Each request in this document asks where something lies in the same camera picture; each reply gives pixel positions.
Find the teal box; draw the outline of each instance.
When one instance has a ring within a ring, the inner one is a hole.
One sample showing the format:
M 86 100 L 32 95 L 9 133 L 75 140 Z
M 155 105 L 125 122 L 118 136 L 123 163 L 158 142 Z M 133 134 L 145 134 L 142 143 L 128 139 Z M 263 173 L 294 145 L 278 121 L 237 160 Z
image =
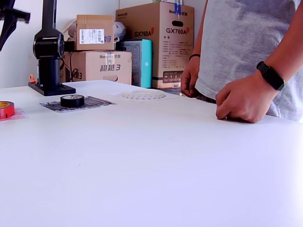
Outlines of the teal box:
M 152 41 L 147 39 L 132 39 L 117 43 L 118 51 L 132 53 L 132 85 L 152 87 Z

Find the red tape roll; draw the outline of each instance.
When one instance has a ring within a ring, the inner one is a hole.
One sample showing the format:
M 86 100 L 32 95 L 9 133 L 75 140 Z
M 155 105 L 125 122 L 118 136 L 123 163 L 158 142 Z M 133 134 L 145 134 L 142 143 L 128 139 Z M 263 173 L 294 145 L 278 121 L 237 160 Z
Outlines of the red tape roll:
M 15 114 L 15 105 L 12 102 L 0 101 L 0 120 Z

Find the white table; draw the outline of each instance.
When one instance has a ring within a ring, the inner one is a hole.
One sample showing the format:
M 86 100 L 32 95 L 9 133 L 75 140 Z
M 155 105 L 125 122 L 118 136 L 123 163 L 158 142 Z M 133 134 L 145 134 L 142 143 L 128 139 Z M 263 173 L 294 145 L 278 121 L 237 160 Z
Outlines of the white table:
M 0 90 L 28 118 L 0 122 L 0 227 L 302 227 L 303 125 L 219 121 L 189 98 L 133 103 L 135 87 L 73 83 L 117 103 L 56 113 Z

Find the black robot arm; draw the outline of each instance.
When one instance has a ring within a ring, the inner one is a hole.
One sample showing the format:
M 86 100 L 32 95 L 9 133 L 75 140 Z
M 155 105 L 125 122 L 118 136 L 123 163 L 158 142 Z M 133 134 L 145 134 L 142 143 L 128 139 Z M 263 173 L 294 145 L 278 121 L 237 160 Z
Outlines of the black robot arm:
M 0 20 L 4 20 L 3 28 L 0 36 L 0 51 L 2 50 L 6 40 L 15 31 L 17 21 L 29 23 L 30 13 L 25 13 L 14 9 L 15 0 L 0 0 Z
M 17 21 L 29 23 L 30 14 L 13 9 L 15 0 L 0 0 L 0 20 L 4 19 L 0 51 L 16 29 Z M 38 82 L 28 85 L 44 96 L 76 93 L 76 89 L 60 83 L 60 58 L 64 54 L 64 37 L 56 29 L 57 0 L 43 0 L 42 29 L 35 35 L 34 55 L 38 59 Z
M 76 93 L 60 83 L 60 58 L 64 54 L 64 37 L 56 29 L 57 0 L 43 0 L 42 29 L 35 35 L 34 55 L 38 59 L 39 78 L 28 85 L 44 96 Z

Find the gray t-shirt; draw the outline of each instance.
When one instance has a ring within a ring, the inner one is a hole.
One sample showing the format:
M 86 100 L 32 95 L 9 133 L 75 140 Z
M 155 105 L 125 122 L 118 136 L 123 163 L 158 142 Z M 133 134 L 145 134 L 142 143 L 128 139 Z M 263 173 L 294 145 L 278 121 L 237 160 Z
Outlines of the gray t-shirt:
M 209 0 L 196 89 L 215 99 L 227 83 L 253 74 L 281 42 L 300 2 Z M 295 121 L 303 117 L 303 70 L 279 92 L 268 115 Z

